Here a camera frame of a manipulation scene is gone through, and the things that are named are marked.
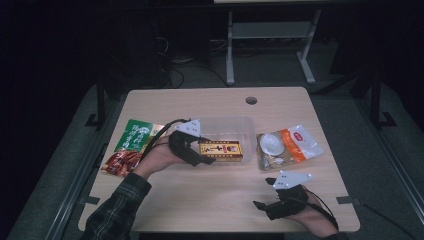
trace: plastic box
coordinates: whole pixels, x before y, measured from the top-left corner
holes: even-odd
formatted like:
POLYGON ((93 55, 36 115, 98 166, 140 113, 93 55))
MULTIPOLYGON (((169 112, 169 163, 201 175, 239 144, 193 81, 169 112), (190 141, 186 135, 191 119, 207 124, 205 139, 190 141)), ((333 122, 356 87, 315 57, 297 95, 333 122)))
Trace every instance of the plastic box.
MULTIPOLYGON (((241 163, 250 161, 256 152, 257 140, 253 120, 247 116, 196 117, 201 136, 213 141, 239 141, 243 151, 241 163)), ((198 144, 192 144, 199 151, 198 144)))

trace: checkered sleeve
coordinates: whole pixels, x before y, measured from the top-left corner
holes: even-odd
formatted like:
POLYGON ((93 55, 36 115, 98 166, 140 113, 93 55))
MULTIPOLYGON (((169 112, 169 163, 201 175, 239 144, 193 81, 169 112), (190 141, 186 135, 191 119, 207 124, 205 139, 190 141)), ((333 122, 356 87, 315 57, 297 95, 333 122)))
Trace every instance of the checkered sleeve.
POLYGON ((151 187, 142 177, 130 173, 87 219, 81 239, 130 239, 135 214, 151 187))

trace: hand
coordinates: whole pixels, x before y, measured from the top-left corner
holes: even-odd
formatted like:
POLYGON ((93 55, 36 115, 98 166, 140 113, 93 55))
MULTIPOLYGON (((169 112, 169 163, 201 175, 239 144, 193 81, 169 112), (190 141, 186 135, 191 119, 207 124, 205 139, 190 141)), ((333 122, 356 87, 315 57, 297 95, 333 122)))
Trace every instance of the hand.
POLYGON ((159 138, 155 147, 141 160, 133 173, 147 180, 153 173, 162 171, 172 164, 185 163, 171 152, 168 141, 168 137, 159 138))
MULTIPOLYGON (((306 194, 308 194, 309 203, 321 206, 321 203, 313 194, 309 192, 306 192, 306 194)), ((324 215, 317 212, 310 206, 306 206, 306 208, 298 214, 291 215, 286 218, 302 224, 310 233, 319 238, 328 237, 339 232, 324 215)))

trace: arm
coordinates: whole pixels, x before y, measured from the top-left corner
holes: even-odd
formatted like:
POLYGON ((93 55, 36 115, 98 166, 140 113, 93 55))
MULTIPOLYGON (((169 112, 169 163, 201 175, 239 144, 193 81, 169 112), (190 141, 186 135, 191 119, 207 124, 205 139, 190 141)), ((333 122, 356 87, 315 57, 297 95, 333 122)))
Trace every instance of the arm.
MULTIPOLYGON (((161 138, 158 143, 166 143, 161 138)), ((158 145, 141 161, 88 219, 81 239, 130 239, 129 233, 137 210, 151 189, 150 175, 175 163, 184 163, 169 150, 158 145)))
MULTIPOLYGON (((311 193, 308 194, 308 202, 321 206, 319 200, 311 193)), ((310 233, 324 240, 347 239, 347 237, 339 233, 334 225, 321 213, 317 212, 310 206, 306 206, 300 213, 286 217, 302 224, 310 233)))

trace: wooden table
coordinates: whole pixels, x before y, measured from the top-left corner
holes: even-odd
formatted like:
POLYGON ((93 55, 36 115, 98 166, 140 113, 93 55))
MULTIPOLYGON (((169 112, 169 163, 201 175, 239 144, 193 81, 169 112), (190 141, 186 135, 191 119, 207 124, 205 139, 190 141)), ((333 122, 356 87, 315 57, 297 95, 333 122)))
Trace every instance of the wooden table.
MULTIPOLYGON (((181 90, 140 90, 128 95, 115 131, 106 150, 112 155, 129 119, 166 124, 174 119, 202 116, 250 116, 256 133, 272 132, 302 124, 324 148, 319 157, 284 168, 286 171, 312 173, 307 182, 337 218, 341 231, 360 227, 351 204, 338 204, 336 197, 348 196, 334 157, 328 146, 308 93, 300 87, 215 88, 181 90), (246 98, 255 97, 250 105, 246 98)), ((154 174, 153 188, 146 197, 133 225, 141 232, 295 232, 299 224, 285 219, 270 221, 252 201, 276 202, 277 193, 265 178, 278 171, 259 170, 257 155, 242 165, 174 165, 154 174)), ((103 203, 122 178, 99 172, 90 196, 100 198, 98 205, 86 204, 79 228, 103 203)))

